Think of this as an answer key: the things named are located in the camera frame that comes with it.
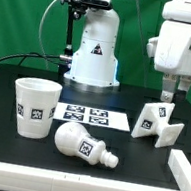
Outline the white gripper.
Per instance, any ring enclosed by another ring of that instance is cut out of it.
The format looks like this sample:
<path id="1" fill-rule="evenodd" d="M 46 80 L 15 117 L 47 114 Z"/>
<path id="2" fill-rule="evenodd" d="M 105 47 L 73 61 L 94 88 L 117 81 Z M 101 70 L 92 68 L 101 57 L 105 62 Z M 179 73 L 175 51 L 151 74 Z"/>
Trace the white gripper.
<path id="1" fill-rule="evenodd" d="M 191 87 L 191 24 L 165 21 L 159 35 L 147 42 L 147 55 L 154 58 L 156 71 L 164 72 L 160 99 L 171 102 L 177 76 L 182 75 L 176 91 L 177 99 L 184 100 Z"/>

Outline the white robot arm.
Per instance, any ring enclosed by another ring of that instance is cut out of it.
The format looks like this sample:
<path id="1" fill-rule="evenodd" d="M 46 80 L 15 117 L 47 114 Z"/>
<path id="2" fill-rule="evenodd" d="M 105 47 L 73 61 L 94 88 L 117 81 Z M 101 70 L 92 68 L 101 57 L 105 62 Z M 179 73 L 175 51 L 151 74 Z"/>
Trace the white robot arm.
<path id="1" fill-rule="evenodd" d="M 167 0 L 159 35 L 147 42 L 155 70 L 163 74 L 160 99 L 171 102 L 185 97 L 191 87 L 191 0 Z M 111 0 L 68 0 L 74 17 L 85 16 L 80 48 L 73 54 L 71 69 L 64 75 L 69 84 L 100 91 L 119 86 L 118 61 L 114 55 L 119 17 Z"/>

